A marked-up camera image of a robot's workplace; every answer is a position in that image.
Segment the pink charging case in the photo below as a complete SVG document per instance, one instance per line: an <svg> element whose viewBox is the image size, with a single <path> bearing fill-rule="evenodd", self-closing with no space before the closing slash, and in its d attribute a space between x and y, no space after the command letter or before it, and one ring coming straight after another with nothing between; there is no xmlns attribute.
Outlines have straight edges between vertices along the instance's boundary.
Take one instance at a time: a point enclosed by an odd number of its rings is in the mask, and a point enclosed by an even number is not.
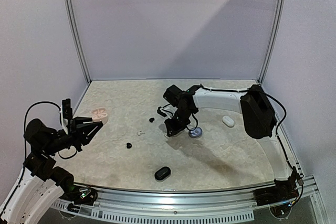
<svg viewBox="0 0 336 224"><path fill-rule="evenodd" d="M91 115L94 122L102 122L103 124L106 124L109 119L106 108L94 109L91 111Z"/></svg>

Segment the purple charging case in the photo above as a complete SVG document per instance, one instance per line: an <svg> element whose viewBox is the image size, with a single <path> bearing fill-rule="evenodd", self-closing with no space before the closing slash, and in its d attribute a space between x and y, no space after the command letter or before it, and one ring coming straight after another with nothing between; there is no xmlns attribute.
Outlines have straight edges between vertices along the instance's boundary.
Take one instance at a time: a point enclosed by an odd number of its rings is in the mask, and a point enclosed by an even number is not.
<svg viewBox="0 0 336 224"><path fill-rule="evenodd" d="M203 130L200 127L195 127L194 129L188 132L189 137L198 138L203 135Z"/></svg>

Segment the white charging case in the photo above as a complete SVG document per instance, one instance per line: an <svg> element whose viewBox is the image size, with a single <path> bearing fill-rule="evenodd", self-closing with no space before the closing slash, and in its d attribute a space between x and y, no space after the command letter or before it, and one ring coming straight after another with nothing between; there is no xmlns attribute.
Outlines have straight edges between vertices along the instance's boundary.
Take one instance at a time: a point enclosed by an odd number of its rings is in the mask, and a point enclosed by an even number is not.
<svg viewBox="0 0 336 224"><path fill-rule="evenodd" d="M227 116L227 115L225 115L225 116L222 117L222 122L223 122L227 127L234 127L234 126L235 126L235 121L234 121L231 117L229 117L229 116Z"/></svg>

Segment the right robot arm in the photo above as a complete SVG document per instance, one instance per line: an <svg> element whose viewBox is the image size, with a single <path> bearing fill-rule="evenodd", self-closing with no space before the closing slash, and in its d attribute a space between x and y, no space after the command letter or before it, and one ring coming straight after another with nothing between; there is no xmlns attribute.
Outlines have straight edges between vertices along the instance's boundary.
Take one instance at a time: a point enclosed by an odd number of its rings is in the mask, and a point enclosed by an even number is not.
<svg viewBox="0 0 336 224"><path fill-rule="evenodd" d="M253 84L245 89L225 90L200 84L183 91L172 85L166 89L163 98L176 108L173 116L164 122L169 137L185 130L190 124L190 117L195 116L200 109L219 109L241 114L245 132L260 144L271 164L275 181L280 182L272 188L271 196L276 201L282 201L291 194L292 186L287 180L295 173L295 168L290 165L279 137L281 123L276 120L275 111L269 102L272 96L266 94L261 86Z"/></svg>

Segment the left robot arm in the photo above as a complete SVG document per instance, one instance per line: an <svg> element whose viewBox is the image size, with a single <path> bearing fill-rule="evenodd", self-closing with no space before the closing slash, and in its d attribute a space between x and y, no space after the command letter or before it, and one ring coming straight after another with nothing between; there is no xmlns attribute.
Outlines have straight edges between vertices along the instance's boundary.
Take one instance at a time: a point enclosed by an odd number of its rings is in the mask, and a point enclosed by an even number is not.
<svg viewBox="0 0 336 224"><path fill-rule="evenodd" d="M98 197L97 190L76 186L73 174L56 166L53 156L71 147L80 152L102 127L102 122L77 117L57 131L40 119L31 120L24 133L31 152L23 162L17 184L1 205L1 223L38 223L59 198L74 205L92 206Z"/></svg>

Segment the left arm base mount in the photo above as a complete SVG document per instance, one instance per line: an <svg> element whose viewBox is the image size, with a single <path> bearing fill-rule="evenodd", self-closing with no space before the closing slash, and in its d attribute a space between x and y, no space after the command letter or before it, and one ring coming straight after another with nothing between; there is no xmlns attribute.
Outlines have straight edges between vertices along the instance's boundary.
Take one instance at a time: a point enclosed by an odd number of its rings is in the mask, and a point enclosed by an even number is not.
<svg viewBox="0 0 336 224"><path fill-rule="evenodd" d="M70 201L74 205L93 206L98 198L97 190L90 185L75 185L71 180L67 180L61 182L59 186L64 191L60 199Z"/></svg>

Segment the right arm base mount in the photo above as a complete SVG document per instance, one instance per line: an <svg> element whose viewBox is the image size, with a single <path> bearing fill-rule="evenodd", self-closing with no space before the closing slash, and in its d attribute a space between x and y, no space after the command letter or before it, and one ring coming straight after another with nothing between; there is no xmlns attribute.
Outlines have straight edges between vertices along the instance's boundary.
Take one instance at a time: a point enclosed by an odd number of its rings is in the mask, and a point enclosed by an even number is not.
<svg viewBox="0 0 336 224"><path fill-rule="evenodd" d="M295 205L303 194L303 179L274 180L275 185L253 191L257 206L288 202L288 206Z"/></svg>

